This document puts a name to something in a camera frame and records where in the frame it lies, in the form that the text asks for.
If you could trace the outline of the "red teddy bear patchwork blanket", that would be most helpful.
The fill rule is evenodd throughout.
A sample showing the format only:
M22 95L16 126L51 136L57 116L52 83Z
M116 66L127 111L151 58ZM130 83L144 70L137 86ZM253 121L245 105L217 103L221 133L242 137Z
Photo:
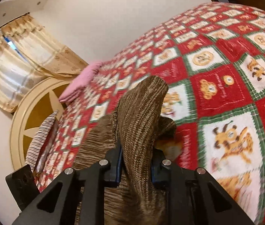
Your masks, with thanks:
M180 167L204 167L256 224L265 222L265 11L205 3L141 35L107 61L62 115L40 176L45 189L120 97L151 75L169 86L161 142Z

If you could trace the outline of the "black box object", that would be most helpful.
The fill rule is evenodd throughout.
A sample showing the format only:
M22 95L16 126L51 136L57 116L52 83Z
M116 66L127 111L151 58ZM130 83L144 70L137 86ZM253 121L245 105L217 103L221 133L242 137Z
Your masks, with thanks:
M35 184L30 165L25 165L20 169L5 177L7 186L16 201L18 207L23 211L40 194Z

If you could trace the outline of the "striped grey pillow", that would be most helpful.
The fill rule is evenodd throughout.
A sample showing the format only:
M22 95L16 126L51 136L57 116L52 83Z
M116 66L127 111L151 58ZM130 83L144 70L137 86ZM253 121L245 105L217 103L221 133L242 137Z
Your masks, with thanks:
M43 147L51 129L53 128L57 120L58 113L59 110L54 111L43 121L43 123L39 126L38 130L36 131L31 141L31 144L28 147L25 164L30 166L32 172L34 172L35 170L41 148Z

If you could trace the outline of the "beige patterned curtain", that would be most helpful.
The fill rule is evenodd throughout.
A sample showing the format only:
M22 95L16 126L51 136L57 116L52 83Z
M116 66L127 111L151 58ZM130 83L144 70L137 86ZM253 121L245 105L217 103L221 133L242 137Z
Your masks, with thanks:
M0 109L16 111L46 78L72 79L88 64L26 14L0 28Z

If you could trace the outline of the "brown knitted sweater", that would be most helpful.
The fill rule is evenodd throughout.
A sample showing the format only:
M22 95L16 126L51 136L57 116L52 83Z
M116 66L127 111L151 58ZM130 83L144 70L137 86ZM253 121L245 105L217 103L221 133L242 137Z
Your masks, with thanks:
M162 117L169 87L162 78L149 76L127 91L110 115L103 116L88 133L73 163L90 167L120 142L125 169L120 186L104 194L105 224L166 224L165 193L154 188L150 166L155 142L172 138L176 123Z

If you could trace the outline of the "pink folded blanket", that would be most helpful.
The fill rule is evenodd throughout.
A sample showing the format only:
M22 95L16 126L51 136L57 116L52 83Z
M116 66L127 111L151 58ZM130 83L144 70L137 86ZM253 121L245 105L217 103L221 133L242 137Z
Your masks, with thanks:
M79 97L81 92L93 80L102 65L102 61L97 61L85 67L60 95L59 102L70 103Z

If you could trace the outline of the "cream gold round headboard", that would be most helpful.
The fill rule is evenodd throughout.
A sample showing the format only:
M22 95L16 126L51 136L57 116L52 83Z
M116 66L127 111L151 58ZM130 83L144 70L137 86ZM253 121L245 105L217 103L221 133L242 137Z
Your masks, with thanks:
M22 98L13 115L9 137L14 170L24 166L28 147L45 118L56 110L57 119L61 118L67 106L59 102L59 97L71 82L49 77Z

